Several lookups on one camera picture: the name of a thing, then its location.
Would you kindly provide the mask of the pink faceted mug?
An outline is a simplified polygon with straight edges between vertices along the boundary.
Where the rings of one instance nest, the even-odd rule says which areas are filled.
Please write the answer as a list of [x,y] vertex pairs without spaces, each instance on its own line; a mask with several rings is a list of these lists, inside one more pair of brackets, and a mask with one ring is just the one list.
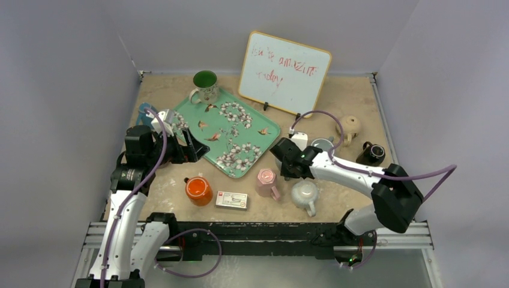
[[261,169],[256,178],[256,192],[261,197],[271,197],[275,201],[280,200],[277,189],[277,175],[271,169]]

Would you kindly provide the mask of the floral mug green inside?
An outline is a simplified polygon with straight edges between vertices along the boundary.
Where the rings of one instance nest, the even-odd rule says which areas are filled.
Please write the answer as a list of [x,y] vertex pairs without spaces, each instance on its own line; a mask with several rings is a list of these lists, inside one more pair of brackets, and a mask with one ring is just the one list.
[[218,101],[220,92],[217,75],[210,70],[197,72],[193,76],[195,86],[188,96],[191,104],[212,104]]

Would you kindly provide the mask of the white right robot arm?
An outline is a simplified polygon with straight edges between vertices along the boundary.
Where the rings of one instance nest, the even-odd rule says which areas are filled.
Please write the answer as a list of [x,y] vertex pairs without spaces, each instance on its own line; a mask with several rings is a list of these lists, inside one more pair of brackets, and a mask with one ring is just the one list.
[[280,174],[287,178],[310,178],[330,181],[368,197],[371,204],[345,213],[337,228],[338,239],[351,244],[360,235],[386,228],[405,233],[424,197],[399,165],[389,167],[363,166],[338,157],[320,148],[300,149],[289,138],[281,138],[270,153],[280,163]]

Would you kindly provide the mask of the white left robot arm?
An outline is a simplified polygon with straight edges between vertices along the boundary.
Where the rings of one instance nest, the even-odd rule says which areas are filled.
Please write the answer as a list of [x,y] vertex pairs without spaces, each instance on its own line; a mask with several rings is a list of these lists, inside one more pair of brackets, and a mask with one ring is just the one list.
[[155,172],[161,164],[195,163],[210,148],[185,128],[186,144],[169,131],[157,133],[146,125],[129,128],[125,151],[110,176],[110,211],[97,258],[88,276],[76,287],[145,287],[159,248],[179,237],[173,213],[153,212],[141,238],[134,239],[141,210],[148,198]]

